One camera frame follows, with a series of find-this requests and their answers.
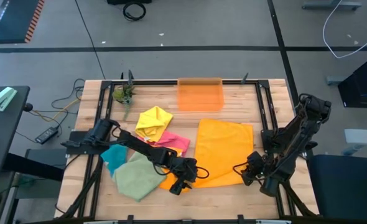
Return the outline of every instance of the wooden table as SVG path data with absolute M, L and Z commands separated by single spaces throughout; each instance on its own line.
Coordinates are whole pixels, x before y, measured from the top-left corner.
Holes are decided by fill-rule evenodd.
M 272 99 L 279 127 L 285 126 L 293 117 L 293 107 L 287 91 L 285 80 L 269 80 Z M 87 80 L 81 98 L 80 110 L 76 121 L 76 130 L 86 131 L 93 127 L 96 106 L 100 92 L 100 80 Z M 122 122 L 124 108 L 113 103 L 111 119 L 118 120 L 123 129 L 134 132 L 139 113 L 160 106 L 174 115 L 167 130 L 191 140 L 187 157 L 192 157 L 195 150 L 198 123 L 202 118 L 220 119 L 243 124 L 252 124 L 254 128 L 254 150 L 263 153 L 260 131 L 262 130 L 259 106 L 254 85 L 224 85 L 225 105 L 215 113 L 182 112 L 177 106 L 177 86 L 136 86 L 134 104 L 126 122 Z M 107 92 L 103 103 L 103 114 L 107 102 Z M 265 92 L 262 91 L 264 105 Z M 267 111 L 269 127 L 272 127 Z M 58 200 L 58 208 L 66 210 L 80 192 L 87 156 L 81 155 L 65 171 Z M 291 186 L 308 208 L 318 213 L 315 196 L 310 182 L 305 160 L 298 158 L 297 168 L 292 176 Z M 180 219 L 237 219 L 243 214 L 245 218 L 277 218 L 275 198 L 268 197 L 259 191 L 260 185 L 254 183 L 249 187 L 244 184 L 207 189 L 192 189 L 179 196 L 168 190 L 155 189 L 141 202 L 118 193 L 108 170 L 104 166 L 96 209 L 97 220 L 126 220 L 134 215 L 136 220 L 180 220 Z M 284 210 L 289 214 L 286 193 L 282 191 Z M 88 193 L 85 215 L 89 214 L 92 192 Z

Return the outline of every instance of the translucent orange bin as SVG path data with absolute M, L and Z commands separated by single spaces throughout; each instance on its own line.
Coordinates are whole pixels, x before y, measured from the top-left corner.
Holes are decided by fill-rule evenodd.
M 181 111 L 218 111 L 224 104 L 222 79 L 179 78 L 178 109 Z

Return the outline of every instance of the stapler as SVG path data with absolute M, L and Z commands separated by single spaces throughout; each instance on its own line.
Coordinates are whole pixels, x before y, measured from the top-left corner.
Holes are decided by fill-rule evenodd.
M 0 92 L 0 111 L 4 111 L 7 108 L 16 93 L 17 91 L 11 87 L 6 87 Z

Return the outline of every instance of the floor mat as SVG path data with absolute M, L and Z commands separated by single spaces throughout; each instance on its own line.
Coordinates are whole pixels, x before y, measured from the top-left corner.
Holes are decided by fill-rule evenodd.
M 0 16 L 0 44 L 29 43 L 44 0 L 9 0 Z

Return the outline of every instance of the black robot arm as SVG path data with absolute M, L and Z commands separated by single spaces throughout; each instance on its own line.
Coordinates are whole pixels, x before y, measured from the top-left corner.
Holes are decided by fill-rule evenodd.
M 329 101 L 301 94 L 300 103 L 296 107 L 297 115 L 286 127 L 261 133 L 267 154 L 261 156 L 253 152 L 248 156 L 246 168 L 241 173 L 235 169 L 237 166 L 233 167 L 241 175 L 244 184 L 263 180 L 260 191 L 271 197 L 276 196 L 278 186 L 282 184 L 303 215 L 314 215 L 300 201 L 287 181 L 295 171 L 299 154 L 317 145 L 311 138 L 318 132 L 320 125 L 329 119 L 331 105 Z
M 109 134 L 113 126 L 114 129 L 112 130 L 112 134 L 117 129 L 120 130 L 120 134 L 119 136 L 115 136 L 113 134 L 113 136 L 117 138 L 116 141 L 108 141 Z M 170 188 L 170 192 L 176 195 L 179 195 L 184 188 L 191 188 L 188 182 L 193 183 L 196 178 L 208 177 L 207 170 L 196 166 L 196 159 L 178 157 L 177 152 L 166 147 L 152 147 L 151 145 L 132 136 L 130 132 L 121 129 L 120 124 L 117 121 L 110 119 L 99 119 L 94 128 L 89 130 L 88 134 L 82 141 L 67 141 L 62 143 L 63 146 L 69 147 L 80 147 L 82 144 L 90 145 L 100 149 L 100 151 L 107 150 L 110 145 L 120 144 L 145 155 L 154 166 L 166 168 L 169 170 L 168 173 L 173 173 L 173 175 L 177 177 L 177 181 Z M 199 177 L 197 175 L 198 169 L 205 170 L 207 176 Z

